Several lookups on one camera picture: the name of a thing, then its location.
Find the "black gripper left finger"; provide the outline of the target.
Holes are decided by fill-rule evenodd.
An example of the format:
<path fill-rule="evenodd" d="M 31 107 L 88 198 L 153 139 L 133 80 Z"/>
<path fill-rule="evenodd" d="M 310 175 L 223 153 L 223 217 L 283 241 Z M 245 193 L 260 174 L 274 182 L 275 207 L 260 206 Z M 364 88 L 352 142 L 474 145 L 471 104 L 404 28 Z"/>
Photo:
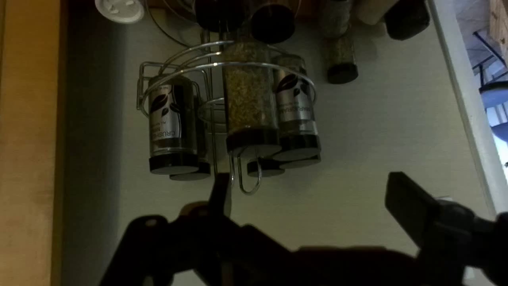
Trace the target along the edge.
<path fill-rule="evenodd" d="M 229 215 L 229 190 L 231 190 L 231 177 L 228 174 L 217 174 L 214 177 L 210 196 L 207 201 L 207 212 L 212 217 Z"/>

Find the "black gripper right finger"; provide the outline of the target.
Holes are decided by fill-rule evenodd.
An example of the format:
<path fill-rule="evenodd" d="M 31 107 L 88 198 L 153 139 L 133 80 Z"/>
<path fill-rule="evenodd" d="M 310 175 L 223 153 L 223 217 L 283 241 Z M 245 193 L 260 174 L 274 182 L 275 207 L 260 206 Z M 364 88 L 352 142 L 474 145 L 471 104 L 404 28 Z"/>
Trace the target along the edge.
<path fill-rule="evenodd" d="M 402 172 L 388 174 L 383 206 L 418 249 L 442 220 L 441 204 Z"/>

